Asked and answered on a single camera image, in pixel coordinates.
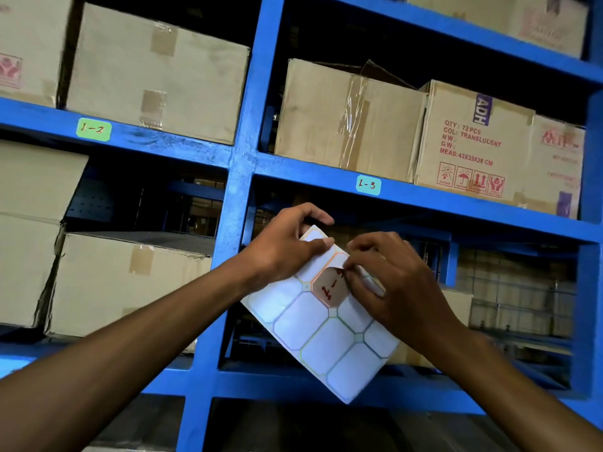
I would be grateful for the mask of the person's left hand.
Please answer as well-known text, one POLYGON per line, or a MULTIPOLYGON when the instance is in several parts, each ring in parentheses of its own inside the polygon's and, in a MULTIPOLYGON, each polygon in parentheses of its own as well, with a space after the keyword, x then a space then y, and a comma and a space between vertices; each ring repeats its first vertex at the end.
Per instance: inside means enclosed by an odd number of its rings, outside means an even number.
POLYGON ((243 268, 250 270, 250 292, 287 279, 308 264, 293 261, 293 241, 301 240, 311 227, 305 222, 307 218, 327 226, 335 222, 331 215, 310 202, 284 208, 236 257, 243 268))

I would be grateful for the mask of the person's right hand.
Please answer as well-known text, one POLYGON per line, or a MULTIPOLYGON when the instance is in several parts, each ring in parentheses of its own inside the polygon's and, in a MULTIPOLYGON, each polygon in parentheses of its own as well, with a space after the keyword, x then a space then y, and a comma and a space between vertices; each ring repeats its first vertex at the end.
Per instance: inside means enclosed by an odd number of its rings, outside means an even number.
POLYGON ((397 233, 358 235, 347 247, 344 272, 358 273, 383 299, 384 311, 368 312, 396 338, 426 356, 467 331, 432 271, 397 233))

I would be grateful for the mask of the orange handwritten sticker label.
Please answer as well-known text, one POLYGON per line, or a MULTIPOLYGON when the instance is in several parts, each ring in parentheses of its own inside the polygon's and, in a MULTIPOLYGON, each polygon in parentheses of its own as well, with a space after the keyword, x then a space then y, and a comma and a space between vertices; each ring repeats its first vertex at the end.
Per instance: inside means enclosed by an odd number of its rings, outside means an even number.
POLYGON ((339 307, 350 295, 344 270, 325 267, 312 281, 311 293, 327 308, 339 307))

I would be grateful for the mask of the white sticker label sheet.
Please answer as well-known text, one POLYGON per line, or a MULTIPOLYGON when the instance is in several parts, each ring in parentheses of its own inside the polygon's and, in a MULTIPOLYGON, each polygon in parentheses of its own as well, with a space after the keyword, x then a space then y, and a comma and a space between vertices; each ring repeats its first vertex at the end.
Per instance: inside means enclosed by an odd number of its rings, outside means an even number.
POLYGON ((325 267, 343 268, 348 257, 333 245, 298 273, 242 300, 275 340, 345 404, 364 390, 400 345, 352 294, 330 309, 311 293, 312 281, 325 267))

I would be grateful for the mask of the person's right forearm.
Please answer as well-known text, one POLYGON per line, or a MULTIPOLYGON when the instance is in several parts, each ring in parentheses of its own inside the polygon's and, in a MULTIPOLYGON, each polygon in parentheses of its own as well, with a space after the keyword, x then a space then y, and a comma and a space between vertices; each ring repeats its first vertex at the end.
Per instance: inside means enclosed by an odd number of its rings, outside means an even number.
POLYGON ((603 452, 603 431, 517 370, 482 334, 453 324, 412 346, 523 452, 603 452))

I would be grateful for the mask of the person's left forearm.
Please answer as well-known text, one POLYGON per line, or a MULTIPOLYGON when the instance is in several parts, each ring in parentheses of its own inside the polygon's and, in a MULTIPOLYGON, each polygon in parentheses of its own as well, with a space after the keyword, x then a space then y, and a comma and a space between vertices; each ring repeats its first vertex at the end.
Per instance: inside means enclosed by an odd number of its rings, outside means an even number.
POLYGON ((252 289, 242 255, 0 379, 0 452, 81 452, 252 289))

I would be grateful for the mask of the cyan handwritten shelf label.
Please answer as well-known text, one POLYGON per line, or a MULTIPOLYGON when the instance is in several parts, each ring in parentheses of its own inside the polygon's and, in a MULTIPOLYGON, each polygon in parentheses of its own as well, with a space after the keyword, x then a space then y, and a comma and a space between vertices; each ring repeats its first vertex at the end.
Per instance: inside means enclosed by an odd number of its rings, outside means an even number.
POLYGON ((378 177, 359 174, 356 178, 355 187, 358 193, 379 196, 381 194, 382 181, 378 177))

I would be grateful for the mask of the small plain cardboard box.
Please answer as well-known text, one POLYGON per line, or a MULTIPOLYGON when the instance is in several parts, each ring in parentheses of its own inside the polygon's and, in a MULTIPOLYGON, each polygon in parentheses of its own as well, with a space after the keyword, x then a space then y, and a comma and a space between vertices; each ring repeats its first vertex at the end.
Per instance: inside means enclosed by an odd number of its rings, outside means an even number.
MULTIPOLYGON (((464 326, 469 326, 473 294, 453 290, 450 288, 444 288, 444 286, 441 286, 441 291, 457 319, 462 322, 464 326)), ((435 368, 434 365, 428 361, 428 359, 411 349, 405 343, 401 343, 397 347, 386 364, 407 364, 410 366, 418 366, 429 369, 435 368)))

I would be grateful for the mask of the blue metal shelf rack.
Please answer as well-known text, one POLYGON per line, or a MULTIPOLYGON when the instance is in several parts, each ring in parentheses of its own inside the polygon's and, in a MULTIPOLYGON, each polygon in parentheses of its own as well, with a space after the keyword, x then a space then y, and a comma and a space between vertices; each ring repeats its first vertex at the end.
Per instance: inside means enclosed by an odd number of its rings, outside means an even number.
POLYGON ((422 44, 435 52, 446 52, 463 65, 459 72, 469 81, 493 94, 514 90, 539 110, 569 110, 587 123, 584 180, 585 217, 577 221, 548 214, 512 210, 509 206, 459 195, 419 189, 416 186, 381 180, 381 194, 371 196, 352 186, 352 173, 326 166, 280 159, 259 148, 268 124, 269 86, 275 82, 277 39, 285 28, 283 17, 292 15, 292 1, 262 0, 255 20, 250 71, 245 82, 242 115, 233 147, 196 141, 176 135, 152 133, 148 129, 112 123, 108 142, 85 140, 75 134, 81 115, 59 109, 0 98, 0 129, 43 141, 92 146, 100 153, 136 153, 153 159, 173 159, 227 173, 222 223, 217 227, 215 262, 234 256, 251 226, 254 180, 275 180, 283 185, 314 186, 318 191, 335 191, 360 204, 402 206, 422 211, 428 222, 444 219, 437 227, 449 225, 463 245, 477 242, 489 231, 494 242, 512 236, 565 238, 577 246, 578 309, 575 315, 577 349, 571 368, 571 390, 558 394, 560 400, 596 425, 603 426, 603 0, 589 0, 590 52, 587 61, 522 43, 469 23, 444 17, 422 8, 392 0, 302 0, 309 8, 326 8, 326 14, 312 14, 313 20, 335 20, 335 14, 352 9, 368 20, 373 17, 392 24, 403 33, 421 34, 422 44))

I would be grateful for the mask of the cardboard box clear tape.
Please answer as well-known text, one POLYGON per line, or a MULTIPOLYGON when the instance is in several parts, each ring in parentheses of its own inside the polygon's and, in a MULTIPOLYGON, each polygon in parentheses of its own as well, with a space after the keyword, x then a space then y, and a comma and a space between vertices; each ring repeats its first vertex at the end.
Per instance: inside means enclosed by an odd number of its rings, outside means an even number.
POLYGON ((291 59, 274 153, 411 183, 427 95, 366 72, 291 59))

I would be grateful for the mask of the plain cardboard box brown tape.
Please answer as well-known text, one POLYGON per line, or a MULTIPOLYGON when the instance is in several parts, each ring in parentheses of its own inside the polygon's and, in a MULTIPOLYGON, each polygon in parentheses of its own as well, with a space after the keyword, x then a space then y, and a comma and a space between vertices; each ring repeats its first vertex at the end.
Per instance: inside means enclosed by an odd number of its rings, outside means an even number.
POLYGON ((213 237, 66 233, 45 333, 84 337, 210 271, 213 237))
POLYGON ((251 50, 85 3, 65 107, 234 145, 251 50))

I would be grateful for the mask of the cardboard box purple tape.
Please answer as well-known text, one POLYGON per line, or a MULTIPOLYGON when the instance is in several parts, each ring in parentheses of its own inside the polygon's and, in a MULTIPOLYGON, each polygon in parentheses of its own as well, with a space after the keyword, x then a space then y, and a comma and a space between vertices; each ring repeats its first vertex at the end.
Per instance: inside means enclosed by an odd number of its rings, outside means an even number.
POLYGON ((536 114, 513 204, 577 220, 585 128, 536 114))

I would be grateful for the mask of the green handwritten shelf label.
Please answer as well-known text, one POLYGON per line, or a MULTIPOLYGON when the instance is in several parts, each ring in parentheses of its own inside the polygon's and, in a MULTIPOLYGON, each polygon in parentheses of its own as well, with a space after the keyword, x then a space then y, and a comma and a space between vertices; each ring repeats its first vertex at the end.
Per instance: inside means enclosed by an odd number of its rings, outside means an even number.
POLYGON ((76 136, 95 142, 110 141, 112 124, 109 121, 80 117, 76 127, 76 136))

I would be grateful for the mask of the cardboard box faded red print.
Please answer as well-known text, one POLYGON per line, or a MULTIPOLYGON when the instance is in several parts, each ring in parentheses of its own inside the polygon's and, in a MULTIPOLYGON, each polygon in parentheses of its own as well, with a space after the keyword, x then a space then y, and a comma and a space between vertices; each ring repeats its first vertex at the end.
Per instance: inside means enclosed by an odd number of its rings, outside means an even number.
POLYGON ((578 0, 404 0, 580 59, 589 7, 578 0))

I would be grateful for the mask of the cardboard box with red symbol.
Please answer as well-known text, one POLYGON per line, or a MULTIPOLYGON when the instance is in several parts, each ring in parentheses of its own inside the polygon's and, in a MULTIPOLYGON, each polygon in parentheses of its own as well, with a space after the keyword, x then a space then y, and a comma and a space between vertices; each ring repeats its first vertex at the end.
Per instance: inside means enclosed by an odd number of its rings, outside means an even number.
POLYGON ((0 0, 0 97, 55 108, 73 0, 0 0))

